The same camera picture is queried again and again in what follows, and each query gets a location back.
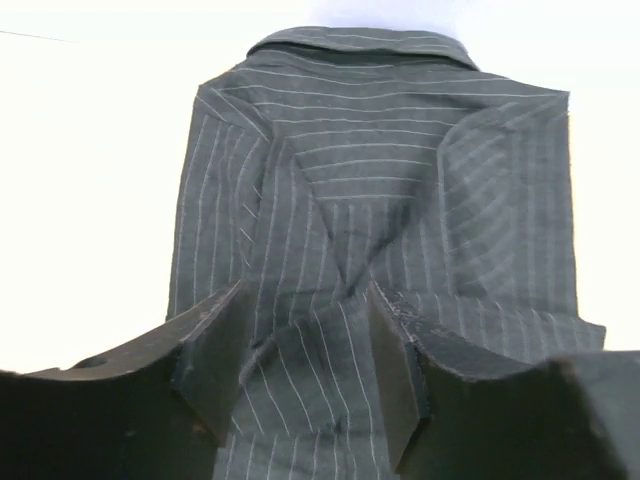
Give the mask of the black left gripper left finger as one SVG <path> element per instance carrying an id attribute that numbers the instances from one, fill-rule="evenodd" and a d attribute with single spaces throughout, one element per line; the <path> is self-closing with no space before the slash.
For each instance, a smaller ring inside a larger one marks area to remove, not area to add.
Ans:
<path id="1" fill-rule="evenodd" d="M 10 480 L 210 479 L 246 347 L 246 284 L 67 370 L 1 375 Z"/>

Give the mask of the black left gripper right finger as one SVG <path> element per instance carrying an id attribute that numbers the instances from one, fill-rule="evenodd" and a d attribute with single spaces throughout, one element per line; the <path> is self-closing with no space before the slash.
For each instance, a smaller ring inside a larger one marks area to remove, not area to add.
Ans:
<path id="1" fill-rule="evenodd" d="M 404 479 L 635 479 L 639 355 L 523 363 L 371 284 L 369 331 L 389 460 Z"/>

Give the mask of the black pinstriped long sleeve shirt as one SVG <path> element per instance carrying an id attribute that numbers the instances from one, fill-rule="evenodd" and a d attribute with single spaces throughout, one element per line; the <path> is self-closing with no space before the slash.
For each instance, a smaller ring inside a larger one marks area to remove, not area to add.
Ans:
<path id="1" fill-rule="evenodd" d="M 168 313 L 239 278 L 250 343 L 218 479 L 389 479 L 365 292 L 489 350 L 603 347 L 578 315 L 569 96 L 426 31 L 300 27 L 202 84 Z"/>

